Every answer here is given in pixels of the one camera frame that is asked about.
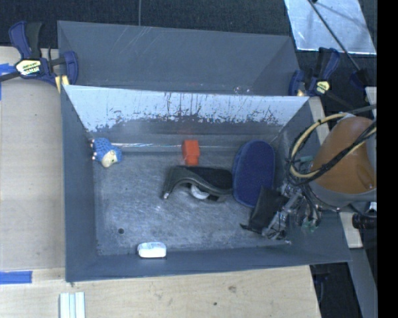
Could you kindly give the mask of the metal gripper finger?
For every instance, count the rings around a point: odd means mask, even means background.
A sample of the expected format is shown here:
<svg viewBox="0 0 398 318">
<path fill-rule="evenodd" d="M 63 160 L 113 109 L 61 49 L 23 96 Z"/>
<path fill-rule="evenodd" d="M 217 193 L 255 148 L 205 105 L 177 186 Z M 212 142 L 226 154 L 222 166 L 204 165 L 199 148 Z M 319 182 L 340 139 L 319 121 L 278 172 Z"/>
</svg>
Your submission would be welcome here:
<svg viewBox="0 0 398 318">
<path fill-rule="evenodd" d="M 261 235 L 269 240 L 286 240 L 286 230 L 266 228 L 263 229 Z"/>
<path fill-rule="evenodd" d="M 275 213 L 269 224 L 269 228 L 285 228 L 287 226 L 289 212 L 282 210 Z"/>
</svg>

